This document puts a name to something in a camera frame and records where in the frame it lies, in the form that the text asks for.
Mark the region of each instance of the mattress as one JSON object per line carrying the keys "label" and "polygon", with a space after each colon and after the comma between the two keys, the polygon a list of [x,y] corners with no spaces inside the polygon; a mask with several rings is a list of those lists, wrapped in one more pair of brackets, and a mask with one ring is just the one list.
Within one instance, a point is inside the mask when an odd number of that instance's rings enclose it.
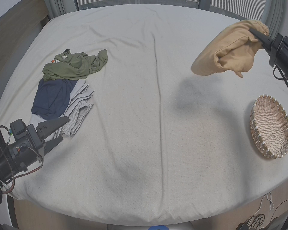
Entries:
{"label": "mattress", "polygon": [[94,106],[77,133],[64,136],[41,170],[18,178],[12,195],[77,218],[144,226],[217,215],[280,185],[288,157],[262,157],[249,127],[259,95],[288,108],[266,52],[244,78],[190,70],[235,22],[169,5],[109,6],[49,21],[6,86],[0,124],[29,121],[42,69],[56,54],[107,49],[108,62],[87,77]]}

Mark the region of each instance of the headboard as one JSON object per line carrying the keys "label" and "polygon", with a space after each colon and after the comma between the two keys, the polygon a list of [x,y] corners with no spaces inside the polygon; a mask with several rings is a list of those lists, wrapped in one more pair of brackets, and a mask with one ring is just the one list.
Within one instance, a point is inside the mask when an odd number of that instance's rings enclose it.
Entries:
{"label": "headboard", "polygon": [[0,17],[0,71],[23,39],[48,13],[44,0],[21,0]]}

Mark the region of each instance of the clothing tag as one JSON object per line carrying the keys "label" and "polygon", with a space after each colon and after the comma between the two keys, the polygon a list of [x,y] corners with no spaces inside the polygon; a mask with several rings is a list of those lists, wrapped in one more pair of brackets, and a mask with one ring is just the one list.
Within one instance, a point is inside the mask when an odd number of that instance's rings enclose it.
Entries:
{"label": "clothing tag", "polygon": [[50,61],[50,63],[56,63],[56,62],[60,62],[60,61],[57,60],[57,59],[54,59],[54,60]]}

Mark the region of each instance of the wooden floor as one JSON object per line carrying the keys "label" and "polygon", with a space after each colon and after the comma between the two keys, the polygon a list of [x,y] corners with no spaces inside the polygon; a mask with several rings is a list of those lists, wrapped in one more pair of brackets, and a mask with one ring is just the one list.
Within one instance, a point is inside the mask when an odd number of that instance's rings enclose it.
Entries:
{"label": "wooden floor", "polygon": [[[262,198],[235,210],[209,217],[207,219],[192,221],[196,230],[235,230],[240,222],[244,222],[259,208]],[[284,200],[288,199],[288,181],[272,191],[272,201],[275,208]],[[271,219],[274,210],[269,210],[270,202],[264,198],[259,213],[265,214],[266,226]],[[86,221],[63,214],[51,212],[40,208],[26,200],[14,200],[15,213],[19,229],[21,230],[74,230],[74,229],[97,229],[106,230],[106,224],[94,221]],[[288,210],[288,201],[280,205],[273,217],[277,217]]]}

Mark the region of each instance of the wicker basket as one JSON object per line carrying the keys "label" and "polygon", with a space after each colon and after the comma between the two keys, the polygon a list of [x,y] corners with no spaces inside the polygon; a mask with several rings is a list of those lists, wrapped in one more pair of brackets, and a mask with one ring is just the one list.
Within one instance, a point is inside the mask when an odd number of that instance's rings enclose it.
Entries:
{"label": "wicker basket", "polygon": [[268,158],[288,153],[288,115],[272,96],[259,96],[250,114],[252,138],[259,151]]}

